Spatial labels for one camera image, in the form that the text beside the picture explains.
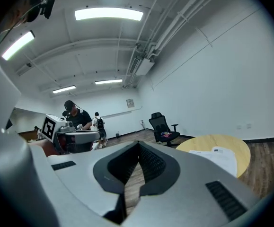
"fluorescent light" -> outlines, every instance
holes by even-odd
[[[53,93],[60,93],[60,92],[64,92],[64,91],[72,90],[72,89],[76,89],[76,87],[75,86],[70,86],[70,87],[60,88],[58,90],[54,90]]]
[[[95,17],[119,17],[140,21],[143,13],[131,9],[120,8],[93,8],[75,11],[76,20]]]
[[[107,81],[96,81],[95,83],[98,85],[98,84],[114,83],[114,82],[122,82],[122,79],[107,80]]]
[[[21,49],[24,45],[26,45],[28,42],[34,39],[34,34],[32,31],[27,32],[25,35],[23,35],[20,39],[18,39],[16,42],[12,44],[11,47],[9,47],[2,57],[6,60],[8,60],[13,54],[15,54],[18,50]]]

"wire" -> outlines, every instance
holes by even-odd
[[[11,30],[13,28],[15,28],[15,26],[17,25],[17,23],[19,23],[21,21],[21,19],[23,19],[32,9],[34,9],[35,7],[39,6],[43,1],[47,1],[47,0],[41,0],[39,3],[37,3],[36,5],[34,5],[33,7],[31,7],[27,12],[25,12],[20,18],[19,20],[8,30],[8,32],[6,33],[6,35],[3,37],[3,39],[0,41],[0,45],[1,43],[4,41],[4,39],[6,38],[6,36],[8,36],[8,34],[11,32]]]

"wooden tabletop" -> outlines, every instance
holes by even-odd
[[[215,146],[221,146],[235,152],[238,164],[237,177],[246,171],[250,162],[250,150],[244,141],[232,136],[211,134],[199,136],[183,142],[176,149],[185,152],[190,150],[211,151]]]

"ceiling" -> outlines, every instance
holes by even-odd
[[[153,41],[177,15],[187,0],[179,0],[169,12]],[[72,95],[122,87],[125,84],[95,85],[97,80],[124,79],[138,34],[154,0],[56,0],[52,15],[13,29],[0,46],[0,56],[20,36],[32,30],[35,39],[7,61],[7,66],[30,87],[50,98],[60,87],[75,85]],[[145,46],[152,30],[171,0],[157,0],[142,30],[139,43]],[[74,11],[94,7],[128,8],[143,12],[141,21],[93,18],[76,21]],[[135,86],[140,78],[132,83]]]

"white paper sheet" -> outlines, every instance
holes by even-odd
[[[237,159],[232,150],[216,146],[212,148],[212,151],[190,150],[189,153],[209,159],[234,177],[237,177]]]

